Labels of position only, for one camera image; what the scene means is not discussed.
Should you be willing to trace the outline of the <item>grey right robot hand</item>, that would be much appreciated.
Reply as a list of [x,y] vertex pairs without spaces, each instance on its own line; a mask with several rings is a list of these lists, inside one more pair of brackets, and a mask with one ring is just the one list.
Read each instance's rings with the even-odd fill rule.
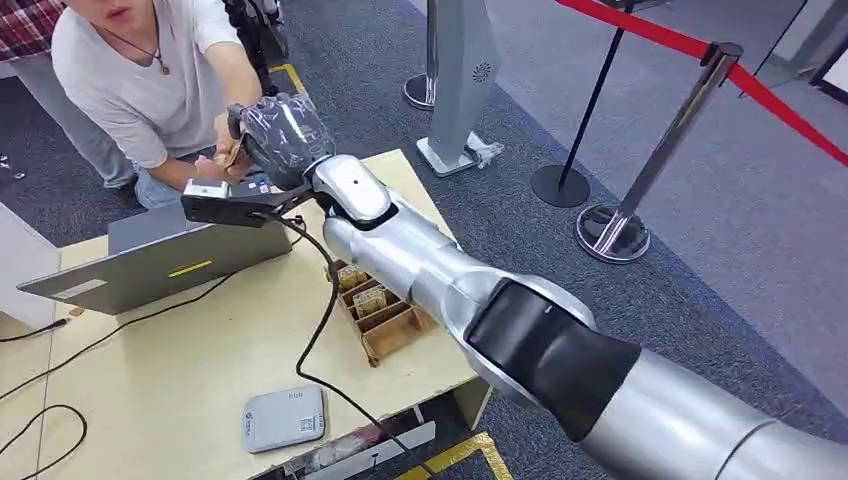
[[263,96],[227,112],[230,134],[243,137],[247,155],[281,190],[300,187],[315,162],[336,154],[329,129],[303,95]]

